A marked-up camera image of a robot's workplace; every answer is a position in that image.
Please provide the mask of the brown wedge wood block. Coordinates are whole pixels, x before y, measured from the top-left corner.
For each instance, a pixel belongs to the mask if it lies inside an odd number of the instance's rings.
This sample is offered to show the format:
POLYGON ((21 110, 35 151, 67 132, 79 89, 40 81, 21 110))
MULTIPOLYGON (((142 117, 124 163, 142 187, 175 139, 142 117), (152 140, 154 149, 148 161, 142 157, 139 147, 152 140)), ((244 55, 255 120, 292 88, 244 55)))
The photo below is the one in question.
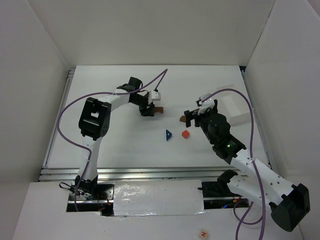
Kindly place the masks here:
POLYGON ((179 121, 185 123, 186 122, 186 117, 184 115, 182 115, 180 117, 179 121))

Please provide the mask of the brown arch wood block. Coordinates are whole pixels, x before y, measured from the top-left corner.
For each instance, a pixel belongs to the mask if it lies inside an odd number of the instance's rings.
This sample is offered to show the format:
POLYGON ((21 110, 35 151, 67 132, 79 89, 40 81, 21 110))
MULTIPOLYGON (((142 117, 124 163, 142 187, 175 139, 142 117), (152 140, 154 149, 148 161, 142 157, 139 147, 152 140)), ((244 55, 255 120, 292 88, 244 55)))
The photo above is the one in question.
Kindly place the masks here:
POLYGON ((162 107, 162 106, 156 106, 156 107, 154 108, 154 112, 155 112, 155 113, 163 114, 163 113, 164 113, 164 107, 162 107))

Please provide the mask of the white perforated plastic basket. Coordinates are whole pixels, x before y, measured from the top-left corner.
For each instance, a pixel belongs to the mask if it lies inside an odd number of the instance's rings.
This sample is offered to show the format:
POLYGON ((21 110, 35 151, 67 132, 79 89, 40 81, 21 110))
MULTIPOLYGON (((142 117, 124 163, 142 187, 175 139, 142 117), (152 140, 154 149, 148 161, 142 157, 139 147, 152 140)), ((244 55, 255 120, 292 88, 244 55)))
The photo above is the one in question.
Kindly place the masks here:
POLYGON ((251 122, 250 110, 241 95, 228 90, 217 93, 214 97, 218 102, 218 113, 224 115, 231 126, 251 122))

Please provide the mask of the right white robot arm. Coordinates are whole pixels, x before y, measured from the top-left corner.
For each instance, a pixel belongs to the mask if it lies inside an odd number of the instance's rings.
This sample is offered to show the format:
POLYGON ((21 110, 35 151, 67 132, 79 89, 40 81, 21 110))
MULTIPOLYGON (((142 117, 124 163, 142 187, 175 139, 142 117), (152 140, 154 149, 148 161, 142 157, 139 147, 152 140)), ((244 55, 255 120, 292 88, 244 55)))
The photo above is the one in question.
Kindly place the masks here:
POLYGON ((227 118, 218 112, 218 101, 184 112, 186 127, 194 121, 200 127, 215 154, 247 176, 227 170, 218 181, 233 194, 259 204, 264 213, 284 231, 292 232, 310 211, 310 195, 303 184, 284 179, 257 158, 251 158, 246 146, 230 133, 227 118))

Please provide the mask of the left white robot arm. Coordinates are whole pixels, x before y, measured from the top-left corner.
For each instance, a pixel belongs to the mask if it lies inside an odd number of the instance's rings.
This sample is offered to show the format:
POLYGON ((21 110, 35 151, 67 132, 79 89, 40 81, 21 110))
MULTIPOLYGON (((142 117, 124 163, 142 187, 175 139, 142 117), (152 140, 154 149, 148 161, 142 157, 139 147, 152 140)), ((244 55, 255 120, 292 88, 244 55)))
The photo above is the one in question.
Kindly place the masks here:
POLYGON ((155 101, 161 99, 157 88, 145 90, 141 80, 131 77, 128 83, 118 86, 113 92, 96 92, 84 95, 69 103, 59 113, 56 128, 62 138, 72 145, 82 149, 81 165, 74 180, 74 187, 70 191, 74 195, 86 194, 97 196, 98 190, 98 156, 103 137, 110 129, 112 111, 126 105, 134 104, 143 117, 155 115, 155 101), (61 131, 60 122, 63 113, 76 102, 85 99, 85 103, 79 118, 78 127, 82 136, 82 144, 68 139, 61 131))

